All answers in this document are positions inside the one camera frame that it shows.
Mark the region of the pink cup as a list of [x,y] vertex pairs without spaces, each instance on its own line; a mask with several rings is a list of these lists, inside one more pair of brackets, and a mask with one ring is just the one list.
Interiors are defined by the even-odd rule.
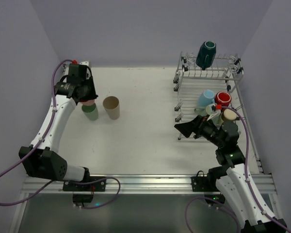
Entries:
[[81,101],[80,103],[84,106],[91,106],[95,104],[95,100]]

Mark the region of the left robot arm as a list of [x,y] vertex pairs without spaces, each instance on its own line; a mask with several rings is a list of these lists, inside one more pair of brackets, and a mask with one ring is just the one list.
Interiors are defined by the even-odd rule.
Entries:
[[88,179],[88,168],[69,165],[58,152],[68,119],[78,103],[93,103],[97,97],[91,63],[70,63],[53,86],[50,107],[38,134],[28,147],[19,150],[28,176],[52,181],[84,182]]

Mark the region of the light green mug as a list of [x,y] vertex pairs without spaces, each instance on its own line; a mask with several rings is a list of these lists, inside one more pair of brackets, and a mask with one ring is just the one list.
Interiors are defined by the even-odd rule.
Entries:
[[[195,108],[194,109],[194,113],[197,114],[197,115],[201,115],[203,117],[208,117],[205,109],[206,109],[206,107],[204,107],[204,108]],[[213,122],[214,125],[220,126],[223,123],[223,121],[221,120],[221,114],[218,117],[213,118],[211,121]]]

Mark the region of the beige tall cup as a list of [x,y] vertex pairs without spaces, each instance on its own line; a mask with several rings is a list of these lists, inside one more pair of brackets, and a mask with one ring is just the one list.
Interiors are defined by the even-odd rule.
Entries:
[[110,119],[116,120],[120,117],[120,104],[117,97],[106,97],[103,101],[103,107]]

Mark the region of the dark green mug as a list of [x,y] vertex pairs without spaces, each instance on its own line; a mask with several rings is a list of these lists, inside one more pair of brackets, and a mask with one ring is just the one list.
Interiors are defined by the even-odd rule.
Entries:
[[213,41],[205,41],[198,52],[196,65],[202,70],[211,67],[216,55],[216,43]]

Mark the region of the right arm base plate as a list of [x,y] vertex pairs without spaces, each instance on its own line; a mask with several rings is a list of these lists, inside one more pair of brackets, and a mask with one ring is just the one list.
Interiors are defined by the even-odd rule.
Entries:
[[193,192],[218,192],[216,185],[216,177],[212,173],[205,174],[200,170],[195,176],[191,177],[191,185]]

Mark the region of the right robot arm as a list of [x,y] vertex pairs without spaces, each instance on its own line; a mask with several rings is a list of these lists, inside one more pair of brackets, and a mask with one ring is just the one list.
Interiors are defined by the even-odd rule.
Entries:
[[278,219],[265,203],[238,146],[238,125],[224,122],[219,128],[212,120],[198,115],[189,122],[174,126],[184,137],[203,137],[217,147],[219,167],[209,169],[208,185],[223,194],[237,219],[242,233],[285,233],[284,219]]

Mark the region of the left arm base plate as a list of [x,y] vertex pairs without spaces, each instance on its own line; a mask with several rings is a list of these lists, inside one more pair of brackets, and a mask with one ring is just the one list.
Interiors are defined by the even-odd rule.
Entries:
[[85,182],[64,182],[63,191],[66,192],[104,192],[106,177],[90,176]]

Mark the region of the green cup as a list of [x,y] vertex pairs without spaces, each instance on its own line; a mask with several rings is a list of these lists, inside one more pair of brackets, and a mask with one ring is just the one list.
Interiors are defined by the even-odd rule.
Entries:
[[95,121],[98,119],[98,109],[95,103],[92,105],[83,105],[81,109],[89,120]]

